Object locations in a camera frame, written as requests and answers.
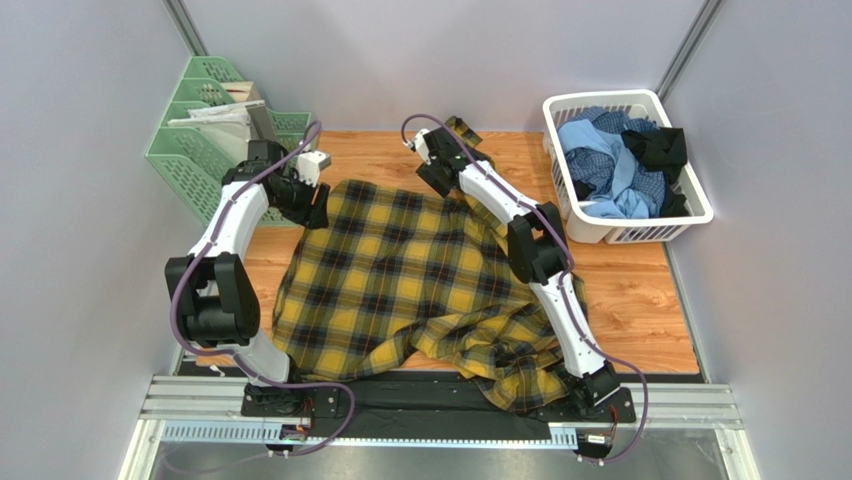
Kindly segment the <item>yellow plaid long sleeve shirt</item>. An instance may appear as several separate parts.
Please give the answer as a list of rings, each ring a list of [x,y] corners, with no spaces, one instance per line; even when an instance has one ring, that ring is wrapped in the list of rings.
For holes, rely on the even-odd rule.
[[[569,395],[547,315],[476,200],[346,179],[327,214],[326,228],[299,240],[272,314],[272,341],[305,380],[360,380],[421,353],[502,410]]]

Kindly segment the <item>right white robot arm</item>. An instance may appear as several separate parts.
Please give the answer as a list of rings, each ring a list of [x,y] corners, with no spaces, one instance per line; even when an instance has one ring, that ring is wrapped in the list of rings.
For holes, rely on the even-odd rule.
[[[433,190],[443,197],[459,190],[507,229],[511,270],[543,306],[565,368],[576,380],[569,397],[583,407],[602,406],[621,384],[612,363],[599,352],[581,307],[559,208],[522,194],[485,156],[464,150],[444,128],[422,129],[403,144],[421,158],[417,173]]]

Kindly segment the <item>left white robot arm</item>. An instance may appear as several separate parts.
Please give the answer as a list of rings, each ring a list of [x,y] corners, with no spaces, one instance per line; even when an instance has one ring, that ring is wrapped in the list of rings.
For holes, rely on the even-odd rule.
[[[301,144],[287,150],[251,140],[247,157],[226,171],[220,202],[205,233],[182,257],[169,259],[170,328],[198,356],[226,355],[257,386],[295,384],[291,357],[260,330],[261,308],[244,265],[250,240],[269,209],[306,229],[328,226],[329,154]]]

